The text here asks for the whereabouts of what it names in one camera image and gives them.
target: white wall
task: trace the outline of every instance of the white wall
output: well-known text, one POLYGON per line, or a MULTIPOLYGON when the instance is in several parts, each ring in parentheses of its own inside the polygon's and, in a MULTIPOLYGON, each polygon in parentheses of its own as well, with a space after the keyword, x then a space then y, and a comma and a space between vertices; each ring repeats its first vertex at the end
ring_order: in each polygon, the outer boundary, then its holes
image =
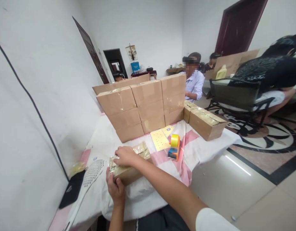
POLYGON ((102 52, 119 48, 130 77, 125 47, 135 45, 138 61, 158 77, 182 61, 183 0, 79 0, 92 36, 102 52))
POLYGON ((296 0, 268 0, 249 50, 268 47, 285 35, 296 34, 296 0))
MULTIPOLYGON (((238 0, 185 0, 182 55, 201 53, 203 62, 215 51, 223 12, 238 0)), ((296 34, 296 0, 268 0, 249 50, 266 47, 296 34)))
MULTIPOLYGON (((101 78, 72 19, 78 2, 0 1, 0 43, 34 98, 66 169, 80 160, 100 110, 101 78)), ((44 128, 0 52, 0 230, 48 230, 67 180, 44 128)))
POLYGON ((223 12, 238 1, 185 0, 182 55, 199 52, 202 62, 208 62, 215 51, 223 12))

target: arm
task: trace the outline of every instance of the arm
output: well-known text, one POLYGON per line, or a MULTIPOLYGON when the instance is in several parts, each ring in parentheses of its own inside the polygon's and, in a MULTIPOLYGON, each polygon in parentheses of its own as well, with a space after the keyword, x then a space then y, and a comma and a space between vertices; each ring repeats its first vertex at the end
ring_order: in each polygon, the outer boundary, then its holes
POLYGON ((118 147, 115 152, 118 165, 136 168, 152 184, 161 197, 183 218, 191 231, 195 231, 198 212, 207 207, 182 182, 135 154, 131 147, 118 147))
POLYGON ((106 170, 106 182, 109 194, 114 202, 109 231, 123 231, 126 191, 120 178, 116 180, 117 185, 114 183, 113 173, 109 175, 109 170, 109 168, 106 170))
POLYGON ((185 93, 186 97, 189 97, 189 98, 195 99, 195 100, 199 100, 202 97, 202 86, 205 81, 204 75, 200 72, 198 74, 199 74, 199 79, 195 83, 193 92, 186 92, 185 93))

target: wire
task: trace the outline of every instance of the wire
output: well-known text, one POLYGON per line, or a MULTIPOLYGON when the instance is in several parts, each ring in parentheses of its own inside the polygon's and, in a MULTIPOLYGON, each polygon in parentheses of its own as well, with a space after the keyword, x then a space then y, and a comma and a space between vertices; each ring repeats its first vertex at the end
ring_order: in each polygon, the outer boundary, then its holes
POLYGON ((9 64, 9 66, 11 67, 11 69, 12 69, 14 75, 16 76, 16 78, 17 78, 19 84, 20 84, 21 87, 24 89, 24 91, 26 92, 26 94, 29 96, 30 100, 32 101, 32 103, 33 103, 33 105, 34 105, 34 108, 35 108, 35 110, 36 110, 36 112, 37 112, 37 114, 38 114, 38 116, 39 116, 39 118, 40 118, 40 120, 41 120, 41 122, 42 122, 42 125, 43 125, 43 127, 45 128, 45 131, 47 132, 47 134, 48 134, 48 136, 49 136, 49 138, 50 138, 50 140, 51 140, 51 143, 52 143, 52 145, 53 145, 53 147, 54 147, 54 149, 55 149, 56 155, 57 155, 57 157, 58 157, 59 163, 60 163, 61 166, 62 166, 62 169, 63 169, 63 171, 64 171, 64 174, 65 174, 65 176, 66 176, 66 178, 67 178, 67 180, 68 180, 68 182, 69 182, 69 178, 68 178, 67 173, 66 173, 66 170, 65 170, 65 168, 64 168, 64 166, 63 166, 63 164, 62 164, 62 160, 61 160, 61 158, 60 158, 60 156, 59 156, 59 154, 58 154, 58 150, 57 150, 57 148, 56 148, 56 146, 55 146, 55 144, 54 144, 54 141, 53 141, 53 139, 52 139, 52 137, 51 137, 51 135, 50 135, 50 133, 49 133, 49 131, 48 131, 48 128, 46 127, 46 125, 45 125, 45 123, 44 123, 44 121, 43 121, 43 119, 42 119, 42 117, 41 117, 41 114, 40 114, 40 112, 39 112, 39 110, 38 110, 38 108, 37 108, 37 106, 36 106, 36 104, 35 104, 35 102, 34 102, 32 96, 31 96, 30 93, 26 90, 26 88, 24 87, 24 85, 22 84, 21 80, 19 79, 19 77, 18 77, 16 71, 14 70, 14 68, 13 68, 13 66, 12 66, 12 64, 11 64, 11 62, 9 61, 9 58, 7 57, 7 55, 6 55, 6 53, 4 52, 3 48, 1 47, 1 45, 0 45, 0 50, 1 50, 1 52, 3 53, 3 55, 5 56, 5 58, 6 58, 7 62, 8 62, 8 64, 9 64))

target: yellow paper sheet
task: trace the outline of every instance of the yellow paper sheet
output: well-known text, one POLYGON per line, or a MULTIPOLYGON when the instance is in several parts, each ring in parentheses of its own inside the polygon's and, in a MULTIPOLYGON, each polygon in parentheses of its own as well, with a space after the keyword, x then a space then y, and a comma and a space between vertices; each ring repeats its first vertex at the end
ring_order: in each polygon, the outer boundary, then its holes
POLYGON ((150 132, 150 136, 157 151, 161 151, 165 148, 170 148, 169 141, 162 129, 150 132))
POLYGON ((161 130, 164 132, 166 138, 169 137, 169 135, 172 133, 172 131, 174 130, 175 127, 173 126, 166 126, 165 128, 162 128, 161 130))

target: pink checkered cloth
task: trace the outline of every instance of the pink checkered cloth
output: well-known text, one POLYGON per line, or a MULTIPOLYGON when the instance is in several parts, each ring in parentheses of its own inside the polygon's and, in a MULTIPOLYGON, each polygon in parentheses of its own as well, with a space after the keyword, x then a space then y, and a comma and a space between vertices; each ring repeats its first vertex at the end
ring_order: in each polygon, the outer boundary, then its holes
MULTIPOLYGON (((164 150, 157 152, 150 134, 122 144, 107 116, 102 114, 83 154, 82 161, 85 161, 87 166, 100 158, 108 163, 109 157, 114 155, 118 146, 135 146, 145 141, 153 163, 189 186, 192 181, 192 171, 197 165, 222 155, 230 145, 242 142, 237 134, 227 129, 224 129, 220 138, 207 142, 183 120, 172 125, 175 127, 172 134, 178 134, 181 138, 178 161, 168 159, 164 150)), ((74 230, 78 228, 84 230, 86 227, 89 227, 92 220, 96 219, 101 213, 106 219, 111 219, 113 201, 107 191, 105 172, 106 168, 86 193, 73 223, 74 230)), ((167 205, 144 177, 133 182, 126 189, 125 221, 144 217, 167 205)), ((70 216, 73 207, 71 208, 70 206, 68 211, 64 212, 64 216, 59 216, 60 218, 55 217, 55 219, 60 219, 59 223, 62 223, 61 220, 66 222, 66 214, 68 213, 68 216, 70 216)))

